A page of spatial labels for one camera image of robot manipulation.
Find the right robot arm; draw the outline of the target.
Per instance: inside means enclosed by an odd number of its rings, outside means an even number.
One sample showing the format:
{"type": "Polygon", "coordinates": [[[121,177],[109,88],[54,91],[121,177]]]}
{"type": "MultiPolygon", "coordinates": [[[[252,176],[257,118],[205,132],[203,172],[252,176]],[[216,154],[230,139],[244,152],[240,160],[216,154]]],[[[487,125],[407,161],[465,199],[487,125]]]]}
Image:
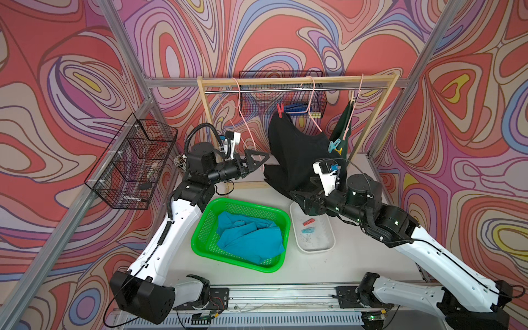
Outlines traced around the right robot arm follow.
{"type": "Polygon", "coordinates": [[[307,215],[326,214],[358,226],[364,234],[407,256],[439,282],[414,285],[367,272],[356,289],[366,307],[399,305],[444,320],[452,329],[507,329],[505,306],[514,287],[480,275],[444,246],[405,210],[383,203],[381,184],[365,174],[345,183],[326,175],[311,192],[292,191],[291,198],[307,215]]]}

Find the red plastic clothespin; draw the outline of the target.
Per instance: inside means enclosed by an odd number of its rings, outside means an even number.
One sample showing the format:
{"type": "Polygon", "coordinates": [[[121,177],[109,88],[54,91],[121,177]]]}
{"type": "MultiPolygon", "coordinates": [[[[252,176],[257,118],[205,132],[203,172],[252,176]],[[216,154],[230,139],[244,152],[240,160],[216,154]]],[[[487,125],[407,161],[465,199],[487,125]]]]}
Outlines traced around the red plastic clothespin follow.
{"type": "Polygon", "coordinates": [[[315,219],[309,219],[309,220],[307,220],[307,221],[304,221],[304,222],[302,223],[302,225],[303,225],[304,227],[306,227],[306,226],[308,226],[308,225],[310,225],[310,224],[313,224],[314,222],[315,222],[315,219]]]}

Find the light blue plastic clothespin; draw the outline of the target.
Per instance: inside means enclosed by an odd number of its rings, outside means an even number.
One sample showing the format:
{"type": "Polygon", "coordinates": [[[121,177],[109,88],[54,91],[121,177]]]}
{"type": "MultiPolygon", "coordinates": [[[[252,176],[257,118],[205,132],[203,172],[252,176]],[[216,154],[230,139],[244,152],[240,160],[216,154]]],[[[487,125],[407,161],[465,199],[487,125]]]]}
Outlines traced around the light blue plastic clothespin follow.
{"type": "Polygon", "coordinates": [[[316,228],[314,228],[314,227],[305,228],[305,229],[303,229],[301,232],[302,232],[303,234],[311,234],[311,233],[314,233],[314,232],[315,232],[315,229],[316,229],[316,228]]]}

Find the black t-shirt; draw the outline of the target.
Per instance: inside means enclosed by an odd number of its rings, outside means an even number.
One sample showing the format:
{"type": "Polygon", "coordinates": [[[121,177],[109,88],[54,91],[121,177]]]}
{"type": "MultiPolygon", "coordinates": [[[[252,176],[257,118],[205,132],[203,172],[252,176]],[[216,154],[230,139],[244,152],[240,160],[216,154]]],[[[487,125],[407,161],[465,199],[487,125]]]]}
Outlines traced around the black t-shirt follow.
{"type": "Polygon", "coordinates": [[[311,181],[317,176],[312,165],[320,159],[332,158],[338,162],[341,166],[338,190],[347,190],[346,161],[337,152],[328,152],[329,139],[324,133],[306,135],[296,128],[289,116],[284,114],[279,118],[279,114],[275,113],[268,127],[268,140],[270,153],[278,164],[265,166],[265,181],[287,199],[293,201],[290,191],[312,194],[322,191],[320,184],[311,181]]]}

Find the teal t-shirt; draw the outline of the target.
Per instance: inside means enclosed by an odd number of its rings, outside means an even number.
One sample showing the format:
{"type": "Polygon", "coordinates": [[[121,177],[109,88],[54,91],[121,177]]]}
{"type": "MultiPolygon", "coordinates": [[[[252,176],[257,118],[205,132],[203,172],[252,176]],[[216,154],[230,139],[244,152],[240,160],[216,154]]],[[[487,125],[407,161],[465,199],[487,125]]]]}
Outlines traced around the teal t-shirt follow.
{"type": "Polygon", "coordinates": [[[218,216],[218,248],[253,264],[284,253],[280,228],[271,220],[223,212],[218,216]]]}

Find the pink hanger of black shirt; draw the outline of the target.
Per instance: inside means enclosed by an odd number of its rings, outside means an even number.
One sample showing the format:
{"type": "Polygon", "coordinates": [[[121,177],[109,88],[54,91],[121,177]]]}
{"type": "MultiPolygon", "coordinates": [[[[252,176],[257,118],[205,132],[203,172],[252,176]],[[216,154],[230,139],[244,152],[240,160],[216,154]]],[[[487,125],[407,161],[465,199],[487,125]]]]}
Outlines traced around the pink hanger of black shirt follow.
{"type": "Polygon", "coordinates": [[[312,101],[314,99],[314,94],[315,94],[315,88],[316,88],[316,82],[315,82],[315,79],[313,76],[310,76],[308,75],[307,76],[311,81],[312,81],[312,91],[310,93],[310,97],[309,97],[309,102],[307,104],[307,108],[305,111],[297,111],[297,112],[294,112],[295,115],[299,115],[299,114],[307,114],[309,116],[309,119],[314,123],[314,125],[316,126],[317,130],[319,130],[320,133],[323,132],[323,130],[320,128],[320,125],[316,122],[315,118],[312,116],[312,101]]]}

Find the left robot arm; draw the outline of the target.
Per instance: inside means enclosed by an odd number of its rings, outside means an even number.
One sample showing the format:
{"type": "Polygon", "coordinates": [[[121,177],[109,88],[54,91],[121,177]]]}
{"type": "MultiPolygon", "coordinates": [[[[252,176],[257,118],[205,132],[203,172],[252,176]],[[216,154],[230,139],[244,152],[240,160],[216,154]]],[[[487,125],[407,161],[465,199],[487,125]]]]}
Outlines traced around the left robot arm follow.
{"type": "Polygon", "coordinates": [[[168,196],[165,218],[140,256],[124,272],[117,271],[109,286],[111,302],[135,318],[162,323],[170,312],[183,304],[208,304],[209,280],[188,275],[174,286],[165,284],[169,263],[185,236],[196,223],[217,191],[218,183],[247,177],[269,160],[269,153],[235,149],[237,132],[218,134],[212,124],[195,127],[184,144],[186,170],[175,190],[168,196]]]}

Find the pink hanger of teal shirt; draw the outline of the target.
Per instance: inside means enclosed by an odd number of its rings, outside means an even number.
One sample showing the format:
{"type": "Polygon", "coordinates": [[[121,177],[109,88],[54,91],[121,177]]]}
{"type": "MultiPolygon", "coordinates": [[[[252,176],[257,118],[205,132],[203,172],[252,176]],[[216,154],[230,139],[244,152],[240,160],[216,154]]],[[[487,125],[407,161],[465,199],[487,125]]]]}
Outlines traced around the pink hanger of teal shirt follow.
{"type": "MultiPolygon", "coordinates": [[[[237,100],[237,104],[236,104],[236,107],[237,107],[237,108],[236,108],[236,109],[237,109],[237,111],[238,111],[238,113],[239,113],[239,116],[241,117],[241,119],[242,119],[242,121],[243,121],[243,123],[244,123],[244,125],[245,125],[245,127],[246,127],[246,131],[247,131],[247,132],[249,133],[249,135],[250,135],[250,141],[251,141],[251,143],[252,143],[252,145],[253,145],[253,150],[254,150],[254,151],[259,151],[259,150],[258,150],[257,143],[255,142],[254,136],[253,136],[253,134],[252,134],[251,128],[250,128],[249,124],[247,123],[246,117],[245,117],[245,116],[243,115],[243,113],[242,113],[242,109],[241,109],[241,103],[242,103],[241,85],[240,85],[239,81],[238,81],[236,78],[231,77],[231,78],[227,78],[227,79],[229,79],[229,80],[231,80],[231,81],[234,81],[235,84],[236,84],[236,87],[237,87],[237,91],[236,91],[236,93],[237,93],[237,95],[238,95],[238,100],[237,100]]],[[[226,107],[226,106],[225,106],[225,103],[224,103],[224,99],[225,99],[225,97],[221,97],[221,98],[219,98],[219,100],[218,100],[218,102],[219,102],[219,112],[223,111],[224,108],[226,107]]],[[[232,119],[231,119],[231,118],[225,117],[224,120],[223,120],[223,123],[225,122],[226,119],[227,119],[228,122],[231,124],[231,128],[235,129],[235,128],[236,128],[236,125],[232,122],[232,119]]]]}

